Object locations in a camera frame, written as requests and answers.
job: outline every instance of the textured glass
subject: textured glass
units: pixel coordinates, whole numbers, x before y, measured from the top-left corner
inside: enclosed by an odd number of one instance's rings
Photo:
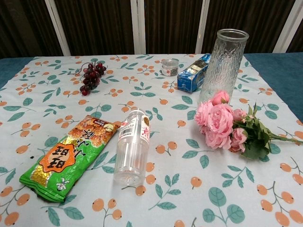
[[[219,90],[224,90],[232,96],[248,37],[246,32],[235,29],[222,29],[217,32],[198,104],[211,99]]]

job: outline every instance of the tablecloth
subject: tablecloth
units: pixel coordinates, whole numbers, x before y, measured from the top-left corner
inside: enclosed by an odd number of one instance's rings
[[[0,226],[301,226],[302,146],[274,141],[272,153],[248,160],[212,151],[193,117],[199,90],[177,89],[161,60],[179,70],[202,55],[36,57],[0,89]],[[106,67],[89,95],[78,90],[83,63]],[[303,139],[303,124],[243,57],[231,100],[275,134]],[[19,177],[87,114],[122,121],[132,107],[151,121],[146,179],[138,187],[113,182],[117,134],[63,203],[38,198]]]

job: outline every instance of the curtain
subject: curtain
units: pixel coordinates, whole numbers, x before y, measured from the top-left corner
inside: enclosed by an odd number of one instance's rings
[[[202,0],[145,0],[147,53],[194,53]]]
[[[303,20],[289,44],[287,52],[303,52]]]
[[[42,0],[0,0],[0,34],[0,58],[62,55]]]
[[[246,31],[245,53],[272,52],[295,0],[211,0],[202,53],[212,52],[223,28]]]
[[[56,0],[72,55],[133,54],[130,0]]]

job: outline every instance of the blue box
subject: blue box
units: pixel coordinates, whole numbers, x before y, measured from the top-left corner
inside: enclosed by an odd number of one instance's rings
[[[199,60],[180,72],[177,76],[178,90],[192,93],[200,87],[203,84],[210,58],[211,54],[206,53]]]

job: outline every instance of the peanut snack package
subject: peanut snack package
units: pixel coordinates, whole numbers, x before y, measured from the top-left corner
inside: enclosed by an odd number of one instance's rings
[[[62,202],[119,126],[87,115],[19,181],[43,198]]]

